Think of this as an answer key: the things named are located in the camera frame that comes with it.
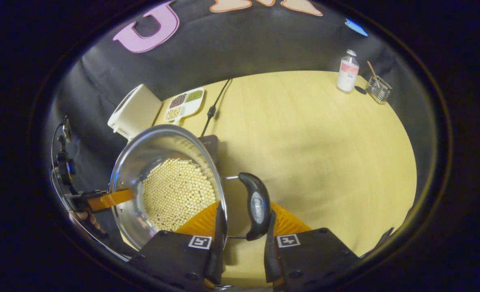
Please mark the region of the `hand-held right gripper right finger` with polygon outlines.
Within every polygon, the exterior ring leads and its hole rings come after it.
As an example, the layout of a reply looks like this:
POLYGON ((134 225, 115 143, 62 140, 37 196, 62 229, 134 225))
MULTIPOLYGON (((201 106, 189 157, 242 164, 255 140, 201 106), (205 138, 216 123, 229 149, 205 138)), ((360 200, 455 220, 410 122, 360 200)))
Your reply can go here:
POLYGON ((275 291, 326 291, 359 257, 328 228, 312 229, 276 203, 266 237, 266 281, 275 291))

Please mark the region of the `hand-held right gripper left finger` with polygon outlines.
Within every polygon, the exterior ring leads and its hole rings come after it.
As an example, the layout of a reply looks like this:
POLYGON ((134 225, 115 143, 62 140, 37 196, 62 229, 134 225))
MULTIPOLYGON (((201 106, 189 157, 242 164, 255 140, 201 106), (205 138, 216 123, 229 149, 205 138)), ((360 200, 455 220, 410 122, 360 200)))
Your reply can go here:
POLYGON ((224 268, 224 219, 221 203, 214 202, 177 231, 159 231, 129 264, 173 290, 212 290, 224 268))

